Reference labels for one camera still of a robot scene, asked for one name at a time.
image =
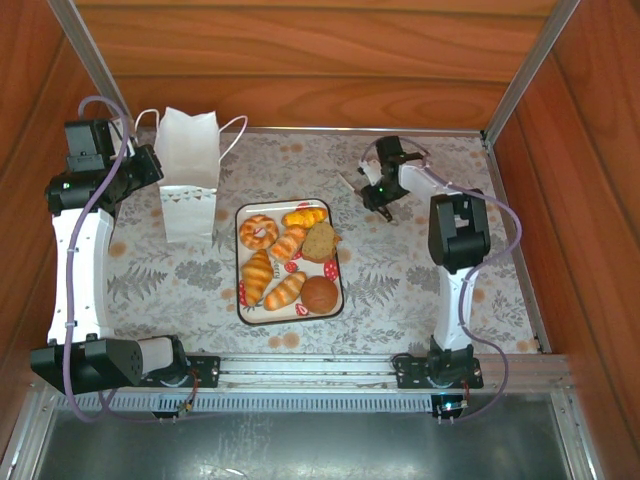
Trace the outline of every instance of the wooden wall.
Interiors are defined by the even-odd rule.
[[[556,0],[78,0],[134,114],[486,127]]]
[[[45,0],[0,14],[0,452],[31,382],[29,351],[46,344],[55,242],[44,189],[64,169],[64,122],[95,93]],[[87,108],[87,115],[100,111]]]
[[[640,475],[640,3],[583,0],[495,152],[607,478]]]

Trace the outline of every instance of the wooden enclosure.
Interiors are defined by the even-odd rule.
[[[640,472],[640,9],[584,0],[495,152],[610,478]]]
[[[77,1],[134,115],[475,130],[555,3]],[[640,472],[638,32],[637,0],[582,0],[495,144],[553,351],[569,355],[611,478]],[[64,168],[64,121],[95,93],[45,0],[3,4],[0,89],[0,375],[19,378],[0,389],[4,448],[53,310],[43,191]]]
[[[46,0],[4,2],[0,14],[0,450],[31,382],[55,297],[55,241],[44,189],[64,170],[64,122],[96,93]],[[87,116],[105,113],[97,104]]]
[[[134,114],[479,130],[555,0],[78,4]]]

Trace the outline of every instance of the glazed donut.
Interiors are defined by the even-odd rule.
[[[263,237],[258,237],[255,232],[261,228],[264,228],[267,233]],[[266,215],[249,217],[240,226],[240,241],[250,250],[269,248],[276,241],[279,234],[276,222]]]

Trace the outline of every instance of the brown bun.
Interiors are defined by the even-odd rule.
[[[302,286],[300,300],[312,313],[329,313],[338,303],[338,287],[326,277],[311,277]]]

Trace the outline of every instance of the paper bag handle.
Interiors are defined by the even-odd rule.
[[[147,113],[151,113],[154,112],[156,114],[156,132],[158,131],[158,128],[160,127],[160,112],[158,110],[156,110],[155,108],[148,108],[146,110],[143,110],[140,112],[140,115],[138,115],[138,118],[136,118],[136,123],[133,126],[133,131],[134,132],[138,132],[138,123],[140,123],[140,120],[142,119],[142,117],[147,114]]]
[[[244,133],[244,131],[247,129],[247,125],[249,123],[249,117],[247,117],[246,115],[239,115],[236,118],[234,118],[233,120],[230,120],[224,127],[222,127],[220,129],[220,133],[222,133],[222,131],[227,128],[229,125],[231,125],[232,123],[235,123],[238,120],[244,120],[244,124],[242,125],[242,128],[240,129],[240,131],[238,132],[238,135],[236,136],[236,138],[233,139],[233,142],[231,142],[231,145],[229,145],[229,148],[227,148],[224,153],[222,155],[220,155],[220,160],[219,162],[222,162],[222,159],[224,158],[224,156],[229,153],[231,151],[231,149],[233,147],[235,147],[236,143],[238,143],[238,140],[240,140],[240,137],[242,136],[242,134]]]

